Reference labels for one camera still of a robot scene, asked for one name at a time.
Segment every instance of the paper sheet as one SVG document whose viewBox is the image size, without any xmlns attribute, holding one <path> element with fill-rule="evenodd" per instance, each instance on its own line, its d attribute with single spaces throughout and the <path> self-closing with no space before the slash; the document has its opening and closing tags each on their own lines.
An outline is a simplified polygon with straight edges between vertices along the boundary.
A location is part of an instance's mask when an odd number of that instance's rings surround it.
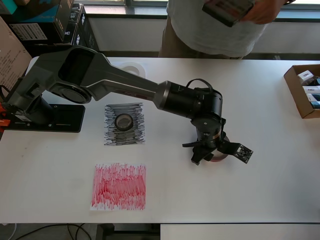
<svg viewBox="0 0 320 240">
<path fill-rule="evenodd" d="M 115 126 L 116 117 L 120 114 L 129 114 L 133 119 L 133 127 L 128 131 L 119 131 Z M 105 146 L 144 144 L 146 142 L 142 102 L 106 105 L 104 123 Z"/>
<path fill-rule="evenodd" d="M 146 166 L 104 163 L 95 166 L 90 210 L 143 210 L 146 207 Z"/>
</svg>

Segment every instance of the white t-shirt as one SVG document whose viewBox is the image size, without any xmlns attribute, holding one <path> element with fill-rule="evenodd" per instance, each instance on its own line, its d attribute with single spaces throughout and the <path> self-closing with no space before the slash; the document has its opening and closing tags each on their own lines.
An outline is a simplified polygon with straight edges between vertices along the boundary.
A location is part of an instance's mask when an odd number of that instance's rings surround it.
<svg viewBox="0 0 320 240">
<path fill-rule="evenodd" d="M 254 48 L 267 25 L 250 21 L 227 27 L 202 11 L 206 0 L 169 0 L 172 27 L 188 47 L 196 51 L 229 57 L 244 57 Z"/>
</svg>

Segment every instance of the window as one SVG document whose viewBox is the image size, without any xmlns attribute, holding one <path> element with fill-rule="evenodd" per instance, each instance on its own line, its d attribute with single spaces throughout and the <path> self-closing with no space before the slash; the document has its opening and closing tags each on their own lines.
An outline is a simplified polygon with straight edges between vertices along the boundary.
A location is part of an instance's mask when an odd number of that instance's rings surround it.
<svg viewBox="0 0 320 240">
<path fill-rule="evenodd" d="M 292 4 L 319 4 L 320 0 L 296 0 Z"/>
<path fill-rule="evenodd" d="M 146 6 L 165 7 L 168 0 L 76 0 L 89 5 L 121 5 L 121 6 Z M 320 10 L 320 0 L 296 0 L 292 4 L 284 6 L 284 9 L 293 10 Z"/>
</svg>

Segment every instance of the cable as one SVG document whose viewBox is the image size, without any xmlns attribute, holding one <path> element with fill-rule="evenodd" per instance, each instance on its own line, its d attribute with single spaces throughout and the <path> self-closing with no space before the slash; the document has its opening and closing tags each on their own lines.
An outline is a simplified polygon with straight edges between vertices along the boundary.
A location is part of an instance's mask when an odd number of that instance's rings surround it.
<svg viewBox="0 0 320 240">
<path fill-rule="evenodd" d="M 13 233 L 11 234 L 11 236 L 8 238 L 8 240 L 10 240 L 16 233 L 16 230 L 17 230 L 17 224 L 15 223 L 14 224 L 14 230 L 13 230 Z"/>
<path fill-rule="evenodd" d="M 214 89 L 212 88 L 212 86 L 210 85 L 210 83 L 208 83 L 206 80 L 203 80 L 201 78 L 196 78 L 196 79 L 193 79 L 191 81 L 188 82 L 188 84 L 186 85 L 186 88 L 188 88 L 190 86 L 190 84 L 195 81 L 195 80 L 198 80 L 200 82 L 203 82 L 209 89 L 210 89 L 210 93 L 213 93 L 214 92 Z"/>
<path fill-rule="evenodd" d="M 77 240 L 77 236 L 78 236 L 79 229 L 80 229 L 80 227 L 82 227 L 83 225 L 85 225 L 85 224 L 82 223 L 80 226 L 78 226 L 78 228 L 77 228 L 77 230 L 76 230 L 76 232 L 75 232 L 75 239 L 74 239 L 74 237 L 73 237 L 72 234 L 71 234 L 71 231 L 70 231 L 70 228 L 69 228 L 70 225 L 69 225 L 69 224 L 67 225 L 68 232 L 69 232 L 69 235 L 70 235 L 70 237 L 71 237 L 72 240 Z"/>
<path fill-rule="evenodd" d="M 66 226 L 66 228 L 68 229 L 69 235 L 71 237 L 72 240 L 75 240 L 74 237 L 71 234 L 70 228 L 69 228 L 69 224 Z"/>
<path fill-rule="evenodd" d="M 82 227 L 83 225 L 85 225 L 85 224 L 82 223 L 82 224 L 78 227 L 78 229 L 76 230 L 76 232 L 75 232 L 75 240 L 77 240 L 77 236 L 78 236 L 79 229 L 80 229 L 80 227 Z"/>
<path fill-rule="evenodd" d="M 35 232 L 37 232 L 37 231 L 39 231 L 39 230 L 41 230 L 41 229 L 50 228 L 50 227 L 56 227 L 56 226 L 75 226 L 75 227 L 78 227 L 79 229 L 81 229 L 82 231 L 84 231 L 84 233 L 89 237 L 90 240 L 92 240 L 90 234 L 89 234 L 83 227 L 81 227 L 81 226 L 79 226 L 79 225 L 77 225 L 77 224 L 73 224 L 73 223 L 60 223 L 60 224 L 52 224 L 52 225 L 48 225 L 48 226 L 43 226 L 43 227 L 40 227 L 40 228 L 38 228 L 38 229 L 36 229 L 36 230 L 33 230 L 33 231 L 31 231 L 31 232 L 28 232 L 28 233 L 26 233 L 25 235 L 22 235 L 22 236 L 16 238 L 15 240 L 22 239 L 22 238 L 24 238 L 25 236 L 28 236 L 28 235 L 30 235 L 30 234 L 33 234 L 33 233 L 35 233 Z"/>
</svg>

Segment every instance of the khaki pants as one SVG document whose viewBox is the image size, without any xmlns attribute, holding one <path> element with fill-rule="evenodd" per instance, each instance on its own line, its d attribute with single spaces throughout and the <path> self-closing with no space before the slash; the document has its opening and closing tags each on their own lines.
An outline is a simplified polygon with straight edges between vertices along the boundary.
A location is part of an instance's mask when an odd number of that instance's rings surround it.
<svg viewBox="0 0 320 240">
<path fill-rule="evenodd" d="M 229 57 L 222 54 L 210 55 L 188 47 L 176 35 L 171 19 L 168 16 L 162 36 L 162 46 L 159 58 L 185 58 L 185 59 L 242 59 L 242 57 Z"/>
</svg>

